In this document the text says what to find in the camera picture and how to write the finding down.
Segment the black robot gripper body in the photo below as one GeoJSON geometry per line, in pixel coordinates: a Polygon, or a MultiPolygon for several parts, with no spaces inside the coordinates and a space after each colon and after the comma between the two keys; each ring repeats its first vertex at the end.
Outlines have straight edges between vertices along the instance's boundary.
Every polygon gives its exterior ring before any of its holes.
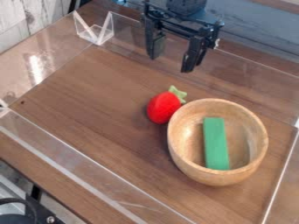
{"type": "Polygon", "coordinates": [[[199,35],[206,38],[207,47],[215,49],[224,22],[206,11],[206,6],[206,1],[167,1],[164,6],[144,1],[144,29],[171,32],[186,39],[199,35]]]}

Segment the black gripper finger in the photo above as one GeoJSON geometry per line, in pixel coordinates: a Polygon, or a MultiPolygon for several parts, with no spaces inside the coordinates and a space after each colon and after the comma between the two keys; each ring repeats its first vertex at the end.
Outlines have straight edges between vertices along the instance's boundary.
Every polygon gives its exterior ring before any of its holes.
{"type": "Polygon", "coordinates": [[[194,68],[202,63],[207,52],[206,38],[194,36],[190,40],[188,50],[182,59],[182,72],[190,73],[194,68]]]}
{"type": "Polygon", "coordinates": [[[164,52],[166,35],[152,28],[144,30],[146,50],[150,58],[155,60],[164,52]]]}

